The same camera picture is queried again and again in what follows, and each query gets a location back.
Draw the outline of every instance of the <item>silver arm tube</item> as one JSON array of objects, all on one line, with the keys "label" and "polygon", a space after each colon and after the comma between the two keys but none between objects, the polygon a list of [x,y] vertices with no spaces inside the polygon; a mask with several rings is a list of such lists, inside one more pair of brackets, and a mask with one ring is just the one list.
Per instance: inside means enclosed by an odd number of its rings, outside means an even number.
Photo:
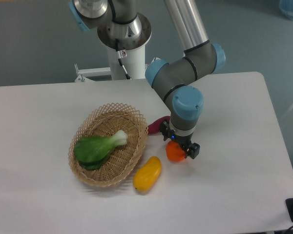
[{"label": "silver arm tube", "polygon": [[194,0],[164,0],[184,50],[209,40]]}]

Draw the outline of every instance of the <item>blue joint cap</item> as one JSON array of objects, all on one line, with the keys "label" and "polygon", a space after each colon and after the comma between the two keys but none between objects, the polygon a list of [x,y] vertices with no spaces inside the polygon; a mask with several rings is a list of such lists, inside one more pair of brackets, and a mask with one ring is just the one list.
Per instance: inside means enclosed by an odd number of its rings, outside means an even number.
[{"label": "blue joint cap", "polygon": [[192,86],[182,86],[174,94],[172,107],[184,120],[195,120],[203,111],[204,97],[200,90]]},{"label": "blue joint cap", "polygon": [[146,79],[148,83],[153,87],[153,81],[157,75],[157,73],[160,71],[160,69],[165,65],[168,64],[167,61],[163,59],[158,59],[153,61],[146,69]]},{"label": "blue joint cap", "polygon": [[73,13],[73,16],[74,16],[76,22],[78,23],[80,29],[83,32],[90,31],[90,29],[87,27],[87,25],[85,25],[83,20],[79,17],[79,15],[78,15],[78,13],[77,13],[76,9],[74,8],[74,5],[73,5],[73,3],[71,1],[68,3],[68,7],[71,10],[71,12]]},{"label": "blue joint cap", "polygon": [[220,44],[213,43],[212,44],[216,50],[216,55],[217,55],[217,61],[216,61],[216,66],[215,66],[215,71],[217,71],[219,68],[225,65],[226,63],[226,55],[225,51],[221,48]]}]

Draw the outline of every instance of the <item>bok choy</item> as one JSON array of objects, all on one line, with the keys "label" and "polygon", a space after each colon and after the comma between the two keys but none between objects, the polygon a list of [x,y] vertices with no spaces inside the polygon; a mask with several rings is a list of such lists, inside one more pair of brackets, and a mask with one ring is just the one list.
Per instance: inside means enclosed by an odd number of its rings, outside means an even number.
[{"label": "bok choy", "polygon": [[123,130],[112,136],[82,137],[76,142],[74,155],[81,166],[87,170],[96,170],[108,160],[115,147],[126,145],[127,139]]}]

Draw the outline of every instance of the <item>orange fruit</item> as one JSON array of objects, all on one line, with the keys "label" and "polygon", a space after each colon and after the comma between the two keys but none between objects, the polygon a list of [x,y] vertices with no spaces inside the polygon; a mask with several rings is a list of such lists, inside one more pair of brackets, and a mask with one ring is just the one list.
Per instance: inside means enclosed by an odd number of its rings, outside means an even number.
[{"label": "orange fruit", "polygon": [[170,161],[180,162],[185,159],[186,153],[181,149],[178,143],[171,140],[166,146],[166,155]]}]

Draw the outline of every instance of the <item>blue object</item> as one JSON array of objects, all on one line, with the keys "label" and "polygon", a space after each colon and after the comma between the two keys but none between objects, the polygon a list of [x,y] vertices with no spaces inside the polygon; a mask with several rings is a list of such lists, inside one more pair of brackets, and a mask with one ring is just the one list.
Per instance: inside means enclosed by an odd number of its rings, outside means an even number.
[{"label": "blue object", "polygon": [[293,20],[293,0],[280,0],[279,8],[283,14]]},{"label": "blue object", "polygon": [[212,44],[216,50],[216,56],[217,56],[217,61],[216,61],[216,66],[215,66],[215,71],[217,71],[219,68],[225,65],[226,62],[226,54],[225,51],[221,48],[220,44],[213,43]]},{"label": "blue object", "polygon": [[148,83],[153,87],[153,81],[157,75],[157,73],[160,71],[160,69],[165,65],[168,64],[167,61],[164,59],[158,59],[153,61],[146,69],[146,79]]},{"label": "blue object", "polygon": [[185,120],[196,120],[203,111],[203,94],[192,86],[182,86],[174,94],[172,107]]},{"label": "blue object", "polygon": [[80,29],[83,31],[83,32],[87,32],[87,31],[90,31],[90,29],[87,27],[87,25],[85,25],[85,23],[82,21],[82,19],[79,17],[76,9],[74,8],[73,6],[73,3],[70,1],[68,3],[68,7],[69,9],[71,10],[71,12],[73,13],[73,16],[76,20],[76,22],[78,23]]}]

